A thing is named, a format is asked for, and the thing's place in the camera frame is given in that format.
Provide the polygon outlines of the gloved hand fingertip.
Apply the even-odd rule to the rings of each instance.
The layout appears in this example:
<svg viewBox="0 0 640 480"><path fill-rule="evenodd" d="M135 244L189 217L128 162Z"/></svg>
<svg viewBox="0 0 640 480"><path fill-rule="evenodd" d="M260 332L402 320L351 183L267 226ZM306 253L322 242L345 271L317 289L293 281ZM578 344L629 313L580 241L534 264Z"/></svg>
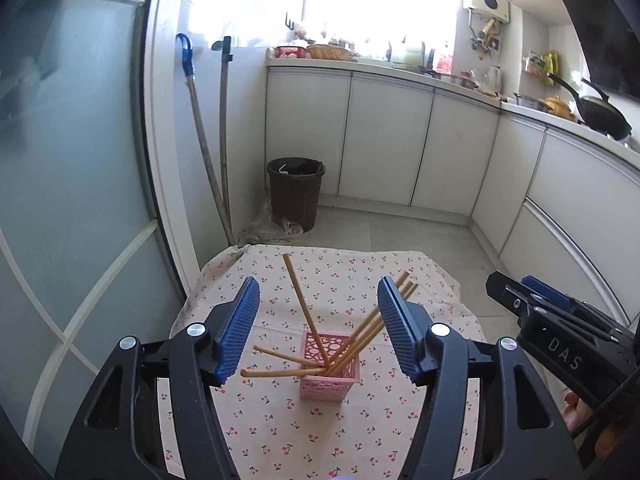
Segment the gloved hand fingertip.
<svg viewBox="0 0 640 480"><path fill-rule="evenodd" d="M592 414L592 411L572 390L565 391L563 401L562 417L567 429L574 431ZM599 458L607 458L619 440L620 435L615 426L613 424L608 425L598 437L594 445L594 452Z"/></svg>

